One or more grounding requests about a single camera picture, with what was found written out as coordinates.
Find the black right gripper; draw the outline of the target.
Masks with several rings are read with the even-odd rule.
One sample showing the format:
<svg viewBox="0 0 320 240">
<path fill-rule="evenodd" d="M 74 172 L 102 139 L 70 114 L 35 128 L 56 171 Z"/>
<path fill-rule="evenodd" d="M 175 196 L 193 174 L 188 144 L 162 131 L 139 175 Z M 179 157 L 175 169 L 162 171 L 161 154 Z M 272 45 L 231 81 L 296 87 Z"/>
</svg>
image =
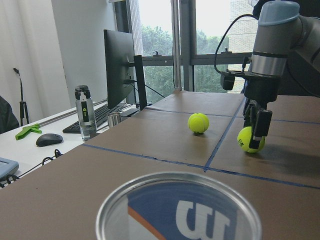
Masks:
<svg viewBox="0 0 320 240">
<path fill-rule="evenodd" d="M 273 112 L 266 109 L 268 103 L 277 99 L 280 83 L 280 77 L 253 75 L 245 77 L 243 127 L 251 127 L 249 141 L 251 149 L 258 149 L 262 137 L 268 135 Z"/>
</svg>

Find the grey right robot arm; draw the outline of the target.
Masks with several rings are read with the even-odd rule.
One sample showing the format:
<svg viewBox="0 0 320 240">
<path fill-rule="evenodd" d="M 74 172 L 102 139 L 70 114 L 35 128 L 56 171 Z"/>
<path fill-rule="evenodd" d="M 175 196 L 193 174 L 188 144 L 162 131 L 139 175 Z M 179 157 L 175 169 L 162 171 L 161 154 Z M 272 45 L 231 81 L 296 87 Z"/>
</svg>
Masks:
<svg viewBox="0 0 320 240">
<path fill-rule="evenodd" d="M 267 104 L 277 99 L 279 84 L 290 51 L 297 52 L 315 70 L 320 69 L 320 19 L 300 15 L 294 1 L 273 0 L 262 5 L 258 18 L 244 95 L 248 107 L 245 125 L 251 126 L 248 146 L 258 149 L 268 135 L 272 112 Z"/>
</svg>

